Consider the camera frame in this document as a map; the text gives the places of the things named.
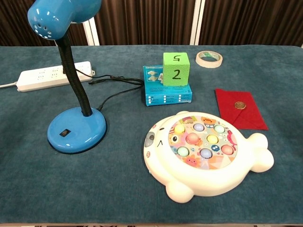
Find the blue gooseneck desk lamp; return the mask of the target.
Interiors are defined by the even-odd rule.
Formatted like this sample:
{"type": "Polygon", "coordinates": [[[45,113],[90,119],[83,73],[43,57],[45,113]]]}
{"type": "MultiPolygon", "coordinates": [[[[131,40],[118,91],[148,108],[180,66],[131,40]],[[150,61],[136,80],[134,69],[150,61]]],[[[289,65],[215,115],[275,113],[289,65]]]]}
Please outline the blue gooseneck desk lamp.
{"type": "Polygon", "coordinates": [[[71,23],[82,23],[94,17],[102,0],[35,0],[27,13],[31,28],[58,46],[63,70],[79,107],[56,116],[47,131],[49,143],[58,152],[77,154],[97,145],[105,136],[107,123],[103,114],[91,108],[75,68],[68,29],[71,23]]]}

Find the blue cardboard box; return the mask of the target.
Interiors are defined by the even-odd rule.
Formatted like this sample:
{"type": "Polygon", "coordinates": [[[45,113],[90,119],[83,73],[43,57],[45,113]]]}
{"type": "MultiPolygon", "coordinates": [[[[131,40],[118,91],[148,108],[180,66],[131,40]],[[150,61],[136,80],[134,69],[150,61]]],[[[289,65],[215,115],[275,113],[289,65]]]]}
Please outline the blue cardboard box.
{"type": "Polygon", "coordinates": [[[164,86],[163,66],[143,66],[145,102],[147,106],[191,103],[190,85],[164,86]]]}

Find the green numbered foam cube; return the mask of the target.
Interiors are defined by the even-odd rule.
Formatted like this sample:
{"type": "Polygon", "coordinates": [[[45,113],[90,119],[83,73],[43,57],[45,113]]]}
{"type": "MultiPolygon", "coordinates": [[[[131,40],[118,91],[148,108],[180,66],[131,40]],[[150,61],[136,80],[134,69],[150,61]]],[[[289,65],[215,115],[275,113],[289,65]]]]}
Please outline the green numbered foam cube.
{"type": "Polygon", "coordinates": [[[163,53],[163,84],[165,86],[186,86],[190,62],[186,52],[163,53]]]}

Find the white seal whack-a-mole toy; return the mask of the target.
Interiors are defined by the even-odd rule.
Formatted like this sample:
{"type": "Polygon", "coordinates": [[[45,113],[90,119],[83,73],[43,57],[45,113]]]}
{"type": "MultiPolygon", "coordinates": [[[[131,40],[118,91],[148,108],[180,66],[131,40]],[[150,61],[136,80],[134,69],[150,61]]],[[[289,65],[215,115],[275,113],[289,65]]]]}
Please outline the white seal whack-a-mole toy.
{"type": "Polygon", "coordinates": [[[245,138],[217,116],[188,111],[155,123],[145,137],[143,156],[150,174],[179,203],[226,193],[248,172],[265,172],[274,164],[265,135],[245,138]]]}

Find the beige masking tape roll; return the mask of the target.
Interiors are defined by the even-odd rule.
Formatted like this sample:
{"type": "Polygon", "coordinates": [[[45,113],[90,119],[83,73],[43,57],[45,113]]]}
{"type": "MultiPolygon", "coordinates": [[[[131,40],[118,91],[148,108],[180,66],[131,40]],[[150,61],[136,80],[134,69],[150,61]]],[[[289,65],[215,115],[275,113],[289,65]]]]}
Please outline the beige masking tape roll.
{"type": "Polygon", "coordinates": [[[201,51],[196,54],[196,63],[204,68],[214,69],[221,66],[223,56],[214,51],[201,51]],[[205,58],[212,58],[213,61],[207,61],[205,58]]]}

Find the teal table cloth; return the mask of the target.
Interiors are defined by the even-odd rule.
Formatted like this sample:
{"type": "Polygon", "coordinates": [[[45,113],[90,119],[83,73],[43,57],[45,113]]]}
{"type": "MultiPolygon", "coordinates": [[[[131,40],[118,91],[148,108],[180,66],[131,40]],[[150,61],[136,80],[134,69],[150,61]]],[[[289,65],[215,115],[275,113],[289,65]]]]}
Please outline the teal table cloth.
{"type": "Polygon", "coordinates": [[[303,224],[303,48],[115,45],[72,52],[76,62],[90,61],[97,75],[132,78],[143,75],[144,65],[161,64],[164,52],[186,52],[192,102],[147,107],[144,91],[129,91],[129,84],[84,84],[91,106],[104,104],[107,134],[93,149],[65,155],[49,145],[47,128],[78,106],[71,87],[0,89],[0,224],[303,224]],[[199,66],[201,51],[221,54],[221,66],[199,66]],[[216,88],[253,95],[268,126],[274,166],[249,173],[223,195],[175,203],[145,167],[146,133],[180,111],[217,115],[216,88]]]}

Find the dark brown pleated curtain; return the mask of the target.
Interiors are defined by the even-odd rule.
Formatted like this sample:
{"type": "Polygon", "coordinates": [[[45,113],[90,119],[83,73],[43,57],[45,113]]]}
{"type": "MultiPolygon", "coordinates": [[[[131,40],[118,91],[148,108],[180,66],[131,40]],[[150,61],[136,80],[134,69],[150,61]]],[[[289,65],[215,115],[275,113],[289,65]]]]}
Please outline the dark brown pleated curtain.
{"type": "MultiPolygon", "coordinates": [[[[195,0],[102,0],[101,45],[189,44],[195,0]]],[[[31,30],[34,0],[0,0],[0,45],[53,46],[31,30]]],[[[199,45],[303,44],[303,0],[205,0],[199,45]]]]}

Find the red envelope with wax seal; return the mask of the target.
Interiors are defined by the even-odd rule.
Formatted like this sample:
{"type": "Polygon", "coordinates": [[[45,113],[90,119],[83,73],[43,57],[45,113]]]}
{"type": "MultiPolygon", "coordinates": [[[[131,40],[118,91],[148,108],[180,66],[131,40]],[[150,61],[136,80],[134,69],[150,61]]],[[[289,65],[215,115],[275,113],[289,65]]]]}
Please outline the red envelope with wax seal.
{"type": "Polygon", "coordinates": [[[220,117],[237,129],[268,130],[250,92],[215,89],[220,117]]]}

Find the white power strip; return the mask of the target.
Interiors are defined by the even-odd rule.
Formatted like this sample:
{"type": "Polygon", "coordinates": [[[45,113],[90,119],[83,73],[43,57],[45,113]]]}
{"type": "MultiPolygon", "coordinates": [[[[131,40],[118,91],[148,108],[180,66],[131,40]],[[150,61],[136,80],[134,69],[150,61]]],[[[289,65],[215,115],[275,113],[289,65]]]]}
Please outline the white power strip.
{"type": "MultiPolygon", "coordinates": [[[[81,82],[90,81],[95,76],[89,61],[75,63],[77,75],[81,82]]],[[[19,92],[28,92],[50,87],[68,85],[69,81],[63,73],[63,67],[53,66],[21,72],[16,83],[19,92]]]]}

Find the white partition frame post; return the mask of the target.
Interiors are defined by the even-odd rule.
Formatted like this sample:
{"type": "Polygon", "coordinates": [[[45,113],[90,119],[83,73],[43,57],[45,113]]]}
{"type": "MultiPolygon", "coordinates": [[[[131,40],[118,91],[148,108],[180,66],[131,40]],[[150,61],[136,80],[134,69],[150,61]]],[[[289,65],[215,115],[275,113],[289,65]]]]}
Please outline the white partition frame post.
{"type": "Polygon", "coordinates": [[[99,38],[94,17],[82,23],[89,46],[99,46],[99,38]]]}
{"type": "Polygon", "coordinates": [[[194,14],[191,27],[190,45],[198,45],[205,9],[205,0],[195,0],[194,14]]]}

